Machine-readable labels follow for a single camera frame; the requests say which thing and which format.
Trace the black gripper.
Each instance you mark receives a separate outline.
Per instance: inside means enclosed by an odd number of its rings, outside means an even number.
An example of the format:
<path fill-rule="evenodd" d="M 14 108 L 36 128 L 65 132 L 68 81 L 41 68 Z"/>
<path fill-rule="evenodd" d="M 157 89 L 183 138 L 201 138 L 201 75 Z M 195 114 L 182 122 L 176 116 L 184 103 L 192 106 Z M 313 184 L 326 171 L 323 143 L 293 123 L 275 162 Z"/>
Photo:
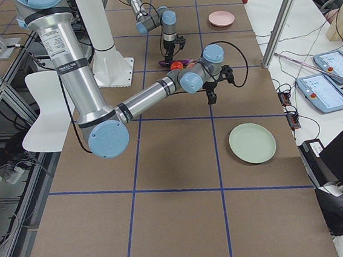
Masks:
<path fill-rule="evenodd" d="M 213 81 L 208 80 L 202 86 L 206 90 L 208 105 L 214 105 L 217 102 L 217 95 L 214 91 L 218 83 L 227 81 L 230 84 L 235 84 L 233 70 L 229 65 L 221 66 L 221 71 L 218 76 L 215 76 Z"/>
<path fill-rule="evenodd" d="M 175 54 L 175 47 L 178 46 L 178 50 L 182 50 L 185 47 L 186 39 L 183 36 L 171 36 L 163 38 L 163 47 L 165 49 L 165 64 L 171 63 L 171 56 Z"/>

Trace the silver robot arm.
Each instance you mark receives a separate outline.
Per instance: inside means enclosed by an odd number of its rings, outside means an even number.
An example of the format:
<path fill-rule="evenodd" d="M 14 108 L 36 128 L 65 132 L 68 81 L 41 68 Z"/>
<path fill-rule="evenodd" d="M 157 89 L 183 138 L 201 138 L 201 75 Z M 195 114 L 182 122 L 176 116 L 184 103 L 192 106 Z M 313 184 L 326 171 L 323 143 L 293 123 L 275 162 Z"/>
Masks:
<path fill-rule="evenodd" d="M 131 84 L 133 58 L 117 51 L 102 0 L 74 1 L 92 44 L 92 60 L 84 55 L 73 31 L 67 0 L 15 0 L 15 6 L 19 26 L 39 35 L 78 111 L 83 137 L 96 156 L 114 158 L 122 154 L 129 142 L 126 124 L 178 89 L 191 94 L 205 89 L 208 102 L 213 104 L 217 84 L 233 78 L 232 69 L 223 63 L 223 49 L 212 44 L 192 67 L 172 70 L 125 102 L 110 106 L 100 89 Z"/>
<path fill-rule="evenodd" d="M 162 48 L 160 49 L 160 53 L 164 57 L 162 65 L 170 67 L 171 63 L 174 61 L 173 57 L 175 55 L 176 46 L 179 47 L 179 50 L 182 50 L 186 43 L 186 39 L 176 33 L 177 15 L 175 12 L 165 6 L 154 8 L 148 3 L 152 12 L 149 13 L 146 11 L 145 4 L 142 0 L 126 0 L 126 2 L 130 5 L 135 14 L 136 27 L 140 34 L 146 34 L 157 27 L 162 29 L 161 40 L 163 41 L 163 48 L 165 49 L 165 52 L 162 52 Z"/>

